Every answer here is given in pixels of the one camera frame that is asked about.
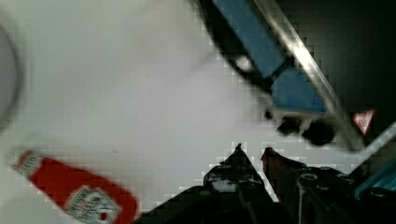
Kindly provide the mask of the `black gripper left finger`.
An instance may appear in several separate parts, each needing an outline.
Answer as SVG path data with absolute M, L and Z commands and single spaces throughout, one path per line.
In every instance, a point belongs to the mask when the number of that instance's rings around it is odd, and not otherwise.
M 242 149 L 242 144 L 238 143 L 229 157 L 205 174 L 204 186 L 213 188 L 220 193 L 236 193 L 240 184 L 258 187 L 259 193 L 266 201 L 273 201 L 265 188 L 262 177 Z

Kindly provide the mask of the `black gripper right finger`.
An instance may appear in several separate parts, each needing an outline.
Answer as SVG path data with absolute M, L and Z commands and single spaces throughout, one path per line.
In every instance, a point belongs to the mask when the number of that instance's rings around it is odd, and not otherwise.
M 295 224 L 355 224 L 350 196 L 354 180 L 331 167 L 312 167 L 271 147 L 262 169 Z

